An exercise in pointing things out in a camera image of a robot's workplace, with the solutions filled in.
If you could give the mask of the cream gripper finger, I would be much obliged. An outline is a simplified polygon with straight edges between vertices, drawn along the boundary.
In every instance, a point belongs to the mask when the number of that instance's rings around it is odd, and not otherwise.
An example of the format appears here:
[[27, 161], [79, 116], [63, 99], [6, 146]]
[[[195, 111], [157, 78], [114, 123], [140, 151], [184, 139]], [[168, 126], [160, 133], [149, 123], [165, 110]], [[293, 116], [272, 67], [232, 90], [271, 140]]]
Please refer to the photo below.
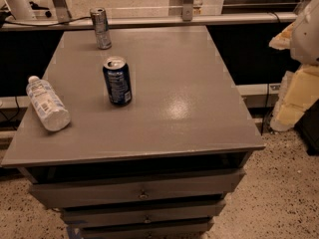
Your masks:
[[269, 47], [276, 50], [289, 50], [294, 24], [291, 23], [269, 42]]
[[319, 67], [302, 65], [295, 73], [287, 71], [280, 84], [270, 127], [288, 131], [319, 100]]

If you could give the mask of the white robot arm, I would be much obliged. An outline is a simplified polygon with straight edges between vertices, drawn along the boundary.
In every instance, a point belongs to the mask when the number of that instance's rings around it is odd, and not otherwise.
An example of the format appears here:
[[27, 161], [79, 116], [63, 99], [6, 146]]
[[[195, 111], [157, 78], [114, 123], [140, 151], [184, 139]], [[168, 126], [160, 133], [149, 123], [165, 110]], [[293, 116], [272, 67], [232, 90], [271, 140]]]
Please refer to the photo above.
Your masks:
[[288, 49], [300, 63], [295, 73], [285, 73], [270, 120], [273, 130], [287, 131], [319, 100], [319, 0], [311, 0], [269, 46]]

